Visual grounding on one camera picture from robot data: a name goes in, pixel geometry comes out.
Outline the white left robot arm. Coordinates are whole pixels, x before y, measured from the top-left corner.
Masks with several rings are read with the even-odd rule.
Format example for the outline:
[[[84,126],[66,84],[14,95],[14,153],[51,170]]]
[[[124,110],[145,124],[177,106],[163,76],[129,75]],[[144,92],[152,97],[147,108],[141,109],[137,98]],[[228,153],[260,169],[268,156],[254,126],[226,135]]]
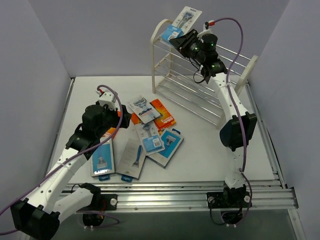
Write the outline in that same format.
[[[98,212],[102,208],[101,189],[91,183],[81,184],[60,199],[71,178],[101,146],[101,138],[110,129],[128,128],[131,114],[125,105],[111,108],[108,103],[86,107],[82,122],[69,138],[56,164],[33,189],[10,205],[14,227],[37,240],[50,240],[60,224],[77,211]]]

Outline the clear Gillette blister pack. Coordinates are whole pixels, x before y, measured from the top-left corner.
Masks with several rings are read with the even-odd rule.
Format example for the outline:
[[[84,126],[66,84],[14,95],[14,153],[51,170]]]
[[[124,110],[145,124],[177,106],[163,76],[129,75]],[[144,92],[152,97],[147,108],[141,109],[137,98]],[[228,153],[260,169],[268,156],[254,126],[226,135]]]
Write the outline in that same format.
[[[170,40],[179,38],[188,33],[201,14],[201,10],[185,6],[173,23],[171,23],[162,33],[160,41],[170,46]]]
[[[147,156],[165,149],[164,142],[162,141],[158,128],[153,121],[149,123],[138,123],[135,125],[135,129],[142,148]]]

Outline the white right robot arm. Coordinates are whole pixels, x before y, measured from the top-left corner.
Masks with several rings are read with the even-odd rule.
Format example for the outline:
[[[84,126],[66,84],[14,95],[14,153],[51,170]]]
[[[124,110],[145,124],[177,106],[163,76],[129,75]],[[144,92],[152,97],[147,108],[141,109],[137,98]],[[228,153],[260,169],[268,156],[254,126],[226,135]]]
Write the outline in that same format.
[[[210,205],[215,208],[240,208],[250,205],[244,172],[247,147],[256,127],[257,116],[249,113],[232,87],[229,71],[216,51],[217,41],[216,35],[199,34],[194,29],[169,40],[183,57],[198,64],[204,82],[211,84],[225,115],[219,137],[227,150],[228,169],[223,191],[213,196]]]

